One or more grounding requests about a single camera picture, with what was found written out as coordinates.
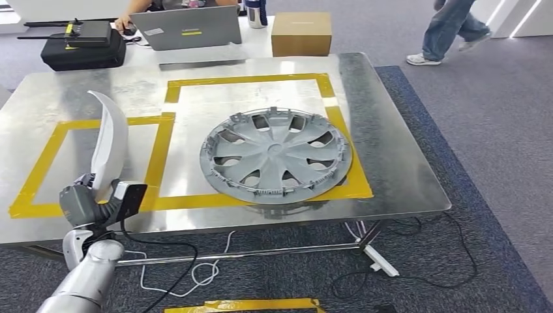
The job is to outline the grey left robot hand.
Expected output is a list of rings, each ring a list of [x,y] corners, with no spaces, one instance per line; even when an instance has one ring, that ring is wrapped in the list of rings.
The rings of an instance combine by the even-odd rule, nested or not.
[[[95,174],[85,173],[59,193],[59,204],[65,218],[74,228],[107,228],[117,222],[122,200],[115,197],[120,179],[111,182],[113,192],[107,203],[98,203],[92,184]]]

